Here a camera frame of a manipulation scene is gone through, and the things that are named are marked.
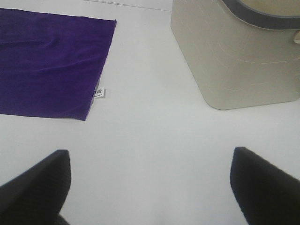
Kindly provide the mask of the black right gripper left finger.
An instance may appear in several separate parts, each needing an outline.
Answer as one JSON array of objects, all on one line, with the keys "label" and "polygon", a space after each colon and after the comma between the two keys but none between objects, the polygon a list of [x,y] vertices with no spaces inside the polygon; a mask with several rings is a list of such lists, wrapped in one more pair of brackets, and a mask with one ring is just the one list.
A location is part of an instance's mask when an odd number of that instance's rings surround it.
[{"label": "black right gripper left finger", "polygon": [[71,185],[68,150],[56,150],[0,187],[2,225],[66,225],[60,215]]}]

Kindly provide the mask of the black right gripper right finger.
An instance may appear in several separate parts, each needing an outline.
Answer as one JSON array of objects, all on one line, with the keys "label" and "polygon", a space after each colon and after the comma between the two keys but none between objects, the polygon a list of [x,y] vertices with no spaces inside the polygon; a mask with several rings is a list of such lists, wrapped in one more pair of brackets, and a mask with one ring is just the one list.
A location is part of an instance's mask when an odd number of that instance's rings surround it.
[{"label": "black right gripper right finger", "polygon": [[234,149],[230,184],[249,225],[300,223],[300,181],[245,147]]}]

